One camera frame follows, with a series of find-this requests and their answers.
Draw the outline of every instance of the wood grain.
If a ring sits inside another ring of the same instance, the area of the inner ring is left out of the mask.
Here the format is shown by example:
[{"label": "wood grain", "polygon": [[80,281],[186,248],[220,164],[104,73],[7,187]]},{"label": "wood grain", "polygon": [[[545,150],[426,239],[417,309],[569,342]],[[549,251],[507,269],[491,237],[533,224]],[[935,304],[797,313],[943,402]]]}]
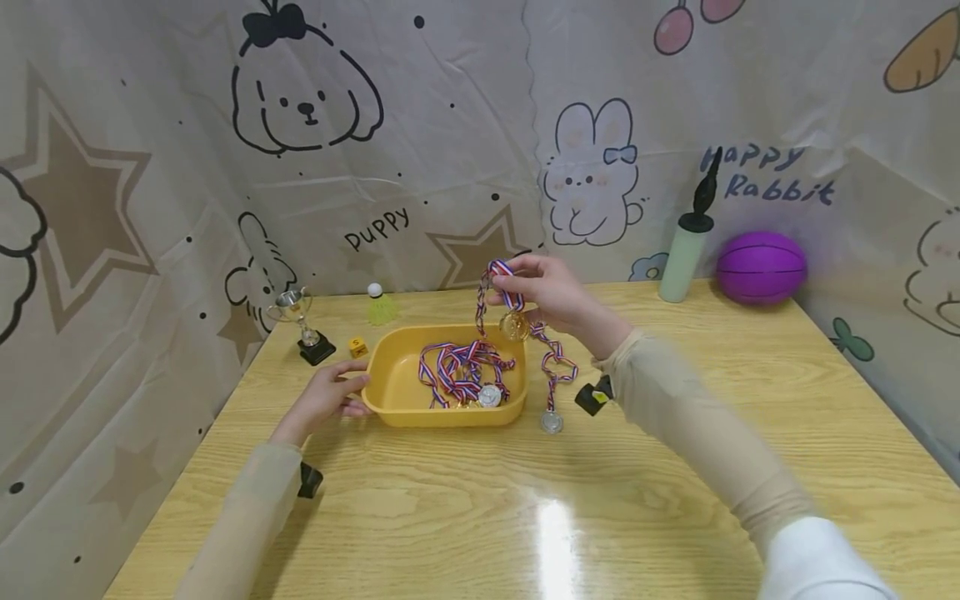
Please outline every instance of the wood grain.
[{"label": "wood grain", "polygon": [[[960,588],[955,486],[796,304],[746,309],[705,281],[679,305],[660,301],[652,283],[591,288],[673,339],[902,597]],[[468,323],[474,298],[396,295],[395,325]],[[366,324],[367,302],[315,302],[311,320],[337,345],[334,359],[348,357],[349,338],[370,347],[383,335]],[[531,392],[507,427],[391,429],[371,418],[315,435],[305,456],[325,475],[323,495],[298,500],[253,597],[756,597],[756,552],[686,465],[615,406],[591,418],[573,404],[598,373],[560,337],[582,368],[560,391],[560,435],[539,428],[545,381],[535,343]],[[248,454],[313,371],[296,339],[282,325],[267,340],[107,598],[173,594]]]}]

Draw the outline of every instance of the silver medal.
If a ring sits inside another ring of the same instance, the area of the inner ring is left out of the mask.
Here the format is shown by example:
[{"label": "silver medal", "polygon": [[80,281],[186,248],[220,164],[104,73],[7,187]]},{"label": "silver medal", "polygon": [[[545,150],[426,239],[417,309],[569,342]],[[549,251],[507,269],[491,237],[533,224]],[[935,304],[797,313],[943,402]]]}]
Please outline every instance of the silver medal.
[{"label": "silver medal", "polygon": [[553,411],[543,411],[540,417],[540,427],[550,435],[560,433],[564,428],[564,418]]},{"label": "silver medal", "polygon": [[484,408],[494,408],[500,405],[500,388],[495,385],[485,385],[480,388],[480,394],[477,395],[477,401]]}]

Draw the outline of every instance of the yellow shuttlecock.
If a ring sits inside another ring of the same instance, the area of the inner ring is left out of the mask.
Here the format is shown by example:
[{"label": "yellow shuttlecock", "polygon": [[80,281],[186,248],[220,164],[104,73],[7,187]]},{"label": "yellow shuttlecock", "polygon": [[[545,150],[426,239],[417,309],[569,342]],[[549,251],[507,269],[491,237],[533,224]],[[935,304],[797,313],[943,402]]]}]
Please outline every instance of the yellow shuttlecock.
[{"label": "yellow shuttlecock", "polygon": [[396,305],[390,297],[383,293],[383,288],[379,283],[371,283],[367,286],[367,295],[370,296],[370,311],[367,318],[373,326],[381,326],[396,319]]}]

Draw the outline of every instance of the medal ribbon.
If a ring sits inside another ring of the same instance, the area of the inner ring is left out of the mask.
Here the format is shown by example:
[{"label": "medal ribbon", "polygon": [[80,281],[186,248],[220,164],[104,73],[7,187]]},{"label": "medal ribbon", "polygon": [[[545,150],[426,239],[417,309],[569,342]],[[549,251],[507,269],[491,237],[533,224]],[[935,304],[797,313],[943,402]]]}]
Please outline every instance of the medal ribbon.
[{"label": "medal ribbon", "polygon": [[[502,260],[493,260],[487,267],[487,271],[480,277],[480,287],[477,288],[476,323],[477,331],[479,331],[480,335],[484,338],[487,337],[487,331],[484,329],[483,318],[487,314],[487,292],[492,286],[493,277],[498,275],[512,276],[513,274],[513,270],[507,266],[507,263]],[[522,311],[524,306],[526,306],[522,294],[501,292],[501,295],[503,297],[503,303],[512,311]],[[540,369],[546,373],[547,379],[546,410],[553,412],[555,409],[554,394],[557,390],[557,384],[569,383],[576,379],[579,369],[576,363],[564,356],[564,347],[560,342],[553,341],[546,337],[546,325],[543,322],[531,324],[530,334],[545,343],[549,348],[540,361]],[[552,371],[547,367],[547,364],[551,361],[560,366],[570,367],[570,373],[561,375]]]},{"label": "medal ribbon", "polygon": [[[427,364],[427,354],[438,350],[436,374]],[[483,377],[483,366],[493,367],[493,385],[500,390],[503,402],[510,397],[510,390],[503,385],[503,372],[516,365],[515,360],[503,360],[497,354],[493,344],[485,340],[474,340],[466,346],[456,344],[431,344],[420,353],[420,383],[429,386],[433,393],[430,408],[440,405],[449,408],[450,403],[444,394],[453,396],[458,406],[468,406],[479,399]]]}]

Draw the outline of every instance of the purple basketball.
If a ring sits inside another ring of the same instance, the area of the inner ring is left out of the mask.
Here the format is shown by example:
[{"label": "purple basketball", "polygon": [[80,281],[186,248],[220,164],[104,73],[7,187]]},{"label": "purple basketball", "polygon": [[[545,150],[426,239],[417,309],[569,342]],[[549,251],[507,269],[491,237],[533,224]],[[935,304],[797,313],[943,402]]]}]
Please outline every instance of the purple basketball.
[{"label": "purple basketball", "polygon": [[804,251],[773,231],[734,237],[720,250],[717,282],[728,298],[741,304],[776,304],[791,296],[806,279]]}]

